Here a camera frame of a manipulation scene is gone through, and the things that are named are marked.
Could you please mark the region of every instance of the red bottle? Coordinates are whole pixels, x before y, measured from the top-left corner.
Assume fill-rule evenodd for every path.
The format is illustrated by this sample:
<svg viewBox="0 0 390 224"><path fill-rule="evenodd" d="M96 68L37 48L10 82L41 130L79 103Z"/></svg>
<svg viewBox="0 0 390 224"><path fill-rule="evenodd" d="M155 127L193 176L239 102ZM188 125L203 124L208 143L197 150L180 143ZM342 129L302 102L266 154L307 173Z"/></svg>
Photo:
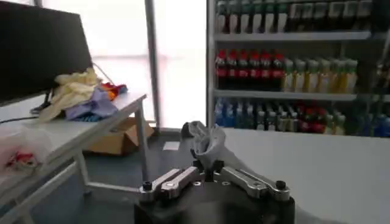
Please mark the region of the red bottle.
<svg viewBox="0 0 390 224"><path fill-rule="evenodd" d="M260 84L258 89L261 91L269 91L271 89L269 80L271 79L271 56L263 51L260 57Z"/></svg>
<svg viewBox="0 0 390 224"><path fill-rule="evenodd" d="M271 88L273 91L280 91L282 88L282 80L285 75L283 67L283 55L276 53L272 58L272 71L271 71Z"/></svg>
<svg viewBox="0 0 390 224"><path fill-rule="evenodd" d="M238 60L238 86L240 89L248 89L249 79L249 64L248 54L245 50L241 50Z"/></svg>
<svg viewBox="0 0 390 224"><path fill-rule="evenodd" d="M238 77L238 68L237 68L237 51L235 49L229 52L227 57L227 88L237 89L237 77Z"/></svg>
<svg viewBox="0 0 390 224"><path fill-rule="evenodd" d="M217 87L219 89L226 89L227 68L226 68L226 50L220 50L215 59L215 74L217 80Z"/></svg>
<svg viewBox="0 0 390 224"><path fill-rule="evenodd" d="M260 83L260 55L257 51L252 51L250 54L249 59L249 67L250 67L250 74L249 74L249 88L250 89L257 89L258 83Z"/></svg>

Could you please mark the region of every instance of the cardboard box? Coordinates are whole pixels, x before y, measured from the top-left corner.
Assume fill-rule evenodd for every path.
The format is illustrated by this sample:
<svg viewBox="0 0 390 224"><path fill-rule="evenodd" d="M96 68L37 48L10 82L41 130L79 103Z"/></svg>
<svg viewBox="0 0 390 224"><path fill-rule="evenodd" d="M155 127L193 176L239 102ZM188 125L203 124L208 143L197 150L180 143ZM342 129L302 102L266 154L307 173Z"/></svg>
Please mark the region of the cardboard box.
<svg viewBox="0 0 390 224"><path fill-rule="evenodd" d="M144 125L144 134L150 137L154 130L147 123ZM92 144L88 151L124 155L138 149L137 126L133 117L128 117L100 140Z"/></svg>

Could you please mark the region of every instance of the purple cloth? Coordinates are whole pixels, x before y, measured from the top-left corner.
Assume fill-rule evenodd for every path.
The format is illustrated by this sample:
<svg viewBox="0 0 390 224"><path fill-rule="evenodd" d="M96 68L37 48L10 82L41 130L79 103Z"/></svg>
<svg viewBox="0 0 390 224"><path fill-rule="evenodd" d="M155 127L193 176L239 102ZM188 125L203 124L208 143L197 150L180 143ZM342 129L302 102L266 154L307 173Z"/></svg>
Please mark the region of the purple cloth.
<svg viewBox="0 0 390 224"><path fill-rule="evenodd" d="M117 111L118 109L111 103L107 93L99 88L95 88L90 100L66 109L65 114L67 120L73 120L87 113L105 118Z"/></svg>

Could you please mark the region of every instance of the clothing pile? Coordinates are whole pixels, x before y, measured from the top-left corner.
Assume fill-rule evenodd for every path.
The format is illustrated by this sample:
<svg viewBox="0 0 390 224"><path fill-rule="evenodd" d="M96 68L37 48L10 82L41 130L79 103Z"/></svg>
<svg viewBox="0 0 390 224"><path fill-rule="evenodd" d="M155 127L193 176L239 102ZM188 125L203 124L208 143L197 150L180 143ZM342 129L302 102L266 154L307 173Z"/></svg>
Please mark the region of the clothing pile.
<svg viewBox="0 0 390 224"><path fill-rule="evenodd" d="M127 92L125 85L100 84L93 68L83 73L59 75L55 81L60 86L54 91L51 105L40 113L40 122L50 121L62 111L69 121L102 120L118 111L111 101Z"/></svg>

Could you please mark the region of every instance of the black cable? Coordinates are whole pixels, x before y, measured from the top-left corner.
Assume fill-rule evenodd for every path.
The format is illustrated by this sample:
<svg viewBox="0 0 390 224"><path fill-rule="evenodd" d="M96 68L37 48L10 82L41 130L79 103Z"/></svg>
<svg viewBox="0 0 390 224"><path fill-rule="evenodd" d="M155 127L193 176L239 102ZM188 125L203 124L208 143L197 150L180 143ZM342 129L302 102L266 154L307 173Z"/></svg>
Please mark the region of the black cable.
<svg viewBox="0 0 390 224"><path fill-rule="evenodd" d="M19 118L13 118L13 119L9 119L9 120L0 121L0 124L4 124L4 123L8 123L8 122L13 122L13 121L21 121L21 120L36 119L36 118L38 118L38 117L37 117L37 116L35 116L35 117L19 117Z"/></svg>

